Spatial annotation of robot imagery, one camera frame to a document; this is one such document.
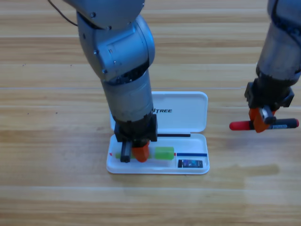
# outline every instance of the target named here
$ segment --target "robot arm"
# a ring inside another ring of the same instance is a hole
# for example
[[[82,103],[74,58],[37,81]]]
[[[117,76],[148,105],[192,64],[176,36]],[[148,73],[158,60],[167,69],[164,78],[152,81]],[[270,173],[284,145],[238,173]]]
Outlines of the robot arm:
[[[100,78],[123,142],[121,161],[133,153],[147,160],[149,141],[157,141],[157,118],[148,68],[155,57],[150,29],[139,15],[144,0],[64,0],[77,11],[79,39]]]
[[[274,123],[274,113],[289,107],[301,74],[301,1],[269,0],[269,31],[257,64],[258,78],[248,83],[245,97],[257,132]]]

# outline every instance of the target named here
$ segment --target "blue stripe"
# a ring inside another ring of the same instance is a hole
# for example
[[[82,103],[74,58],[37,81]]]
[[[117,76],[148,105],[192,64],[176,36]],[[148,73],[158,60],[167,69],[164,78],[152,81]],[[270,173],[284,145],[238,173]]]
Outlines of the blue stripe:
[[[197,157],[207,157],[206,153],[177,153],[177,156],[197,156]]]

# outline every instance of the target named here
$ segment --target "orange object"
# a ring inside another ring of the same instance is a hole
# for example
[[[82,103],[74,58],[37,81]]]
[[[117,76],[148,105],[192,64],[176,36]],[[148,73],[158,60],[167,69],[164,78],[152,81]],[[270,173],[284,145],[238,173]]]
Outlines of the orange object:
[[[148,159],[150,155],[149,144],[148,141],[143,147],[132,147],[132,153],[139,162],[145,162]]]
[[[249,111],[250,120],[253,121],[254,129],[257,133],[261,133],[269,128],[269,124],[265,124],[259,112],[259,108],[250,109]]]

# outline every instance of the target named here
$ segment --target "white plastic box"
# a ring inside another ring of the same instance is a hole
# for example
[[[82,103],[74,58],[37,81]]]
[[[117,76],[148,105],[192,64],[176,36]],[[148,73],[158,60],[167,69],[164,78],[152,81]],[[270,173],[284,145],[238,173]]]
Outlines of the white plastic box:
[[[208,97],[203,92],[153,92],[154,113],[157,114],[158,134],[184,134],[186,137],[158,137],[150,142],[150,156],[155,147],[173,147],[173,160],[148,159],[129,163],[116,158],[122,143],[111,137],[107,157],[107,170],[117,174],[205,174],[210,169],[206,138],[199,134],[206,127]],[[115,121],[111,115],[111,128]],[[201,160],[202,168],[179,168],[179,160]]]

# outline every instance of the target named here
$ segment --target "wooden table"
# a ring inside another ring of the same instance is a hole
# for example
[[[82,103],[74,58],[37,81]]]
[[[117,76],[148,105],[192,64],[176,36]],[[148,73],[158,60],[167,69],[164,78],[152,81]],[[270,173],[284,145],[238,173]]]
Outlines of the wooden table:
[[[77,28],[46,0],[0,0],[0,225],[300,226],[301,130],[229,130],[248,119],[244,91],[269,26],[266,4],[146,1],[152,88],[208,95],[211,169],[123,176],[106,170],[108,106]],[[293,89],[279,118],[301,119],[300,84]]]

